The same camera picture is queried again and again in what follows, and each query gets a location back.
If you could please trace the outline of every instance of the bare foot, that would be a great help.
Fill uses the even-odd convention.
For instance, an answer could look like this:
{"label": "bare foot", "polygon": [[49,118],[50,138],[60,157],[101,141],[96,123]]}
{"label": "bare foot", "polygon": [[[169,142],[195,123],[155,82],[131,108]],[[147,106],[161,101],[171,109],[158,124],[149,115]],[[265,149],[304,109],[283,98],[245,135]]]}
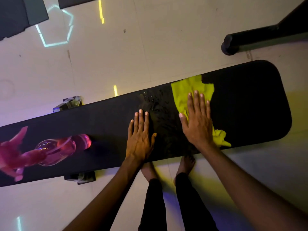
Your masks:
{"label": "bare foot", "polygon": [[144,163],[141,168],[141,172],[148,182],[153,178],[158,179],[157,173],[154,169],[154,165],[152,162]]}
{"label": "bare foot", "polygon": [[196,160],[193,155],[182,156],[180,166],[179,166],[179,169],[177,170],[175,177],[177,177],[177,175],[182,172],[188,175],[190,171],[193,169],[195,163],[196,163]]}

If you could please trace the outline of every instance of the hand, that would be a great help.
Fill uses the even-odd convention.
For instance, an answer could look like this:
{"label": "hand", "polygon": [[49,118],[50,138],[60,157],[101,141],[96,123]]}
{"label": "hand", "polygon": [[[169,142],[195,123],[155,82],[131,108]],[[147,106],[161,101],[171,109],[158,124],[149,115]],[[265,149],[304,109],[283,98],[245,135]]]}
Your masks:
{"label": "hand", "polygon": [[156,133],[152,135],[151,141],[149,139],[149,113],[145,112],[143,118],[142,109],[139,114],[135,113],[135,120],[131,120],[128,127],[128,140],[126,148],[126,158],[129,156],[135,157],[138,161],[143,162],[151,154]]}
{"label": "hand", "polygon": [[189,93],[187,101],[189,122],[183,113],[179,113],[179,117],[188,141],[201,151],[203,147],[214,144],[210,101],[207,100],[205,104],[204,95],[201,93],[199,96],[198,91],[195,91],[194,100],[192,97]]}

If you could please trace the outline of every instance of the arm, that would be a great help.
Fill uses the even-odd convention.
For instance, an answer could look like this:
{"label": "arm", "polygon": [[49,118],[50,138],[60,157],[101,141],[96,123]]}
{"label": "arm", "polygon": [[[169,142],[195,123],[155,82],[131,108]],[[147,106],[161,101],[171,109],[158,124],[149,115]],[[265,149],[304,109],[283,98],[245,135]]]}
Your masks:
{"label": "arm", "polygon": [[109,230],[145,159],[151,154],[156,133],[149,139],[149,115],[135,113],[128,128],[126,158],[116,175],[63,231]]}
{"label": "arm", "polygon": [[236,206],[256,230],[308,230],[308,216],[237,166],[213,142],[210,102],[188,95],[189,122],[179,114],[189,142],[217,173]]}

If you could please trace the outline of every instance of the cyan hexagon light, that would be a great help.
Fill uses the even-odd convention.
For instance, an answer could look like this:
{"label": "cyan hexagon light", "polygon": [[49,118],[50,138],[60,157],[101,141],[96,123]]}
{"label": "cyan hexagon light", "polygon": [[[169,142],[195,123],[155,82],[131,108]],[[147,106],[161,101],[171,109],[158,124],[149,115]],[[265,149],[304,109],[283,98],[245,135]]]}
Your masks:
{"label": "cyan hexagon light", "polygon": [[[53,5],[52,7],[50,7],[48,10],[47,10],[47,13],[49,12],[49,11],[51,11],[51,9],[52,8],[58,8],[58,9],[60,9],[60,7],[58,6],[58,5]],[[70,29],[69,29],[69,31],[68,31],[68,34],[67,34],[67,41],[62,41],[62,42],[57,42],[57,43],[52,43],[52,44],[46,44],[45,43],[45,40],[44,40],[44,37],[43,37],[43,34],[41,33],[41,30],[40,30],[40,28],[39,28],[39,26],[36,24],[35,26],[36,26],[36,29],[37,29],[37,31],[38,31],[38,33],[39,33],[39,36],[40,36],[40,38],[41,38],[41,40],[42,40],[42,42],[43,42],[43,45],[44,45],[44,47],[50,47],[50,46],[56,46],[56,45],[64,45],[64,44],[67,44],[68,43],[68,41],[70,40],[70,37],[71,37],[71,34],[72,34],[72,30],[73,30],[73,19],[74,19],[74,15],[72,15],[71,13],[69,13],[68,11],[66,11],[66,10],[62,10],[62,12],[63,13],[65,13],[65,14],[67,14],[67,15],[69,15],[70,17],[71,17],[71,20],[70,20],[70,22],[69,22],[69,24],[68,24],[68,26],[70,27]]]}

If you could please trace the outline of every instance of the floor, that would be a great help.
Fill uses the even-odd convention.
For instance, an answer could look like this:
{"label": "floor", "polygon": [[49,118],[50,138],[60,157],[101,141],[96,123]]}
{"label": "floor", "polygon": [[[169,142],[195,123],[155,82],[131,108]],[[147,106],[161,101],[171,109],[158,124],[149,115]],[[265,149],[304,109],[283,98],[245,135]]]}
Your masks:
{"label": "floor", "polygon": [[[85,103],[114,97],[114,85],[121,95],[268,60],[281,74],[292,128],[281,140],[224,152],[308,212],[308,42],[233,56],[220,50],[226,34],[275,24],[302,1],[97,0],[61,11],[57,0],[44,0],[48,21],[0,42],[0,126],[51,113],[66,97],[81,95]],[[196,158],[191,180],[218,228],[253,230],[207,161],[201,155]],[[172,183],[179,160],[154,162],[164,185],[169,231],[184,231]],[[1,230],[62,230],[117,170],[98,171],[97,181],[84,185],[59,177],[0,188]],[[111,230],[137,230],[147,186],[139,172]]]}

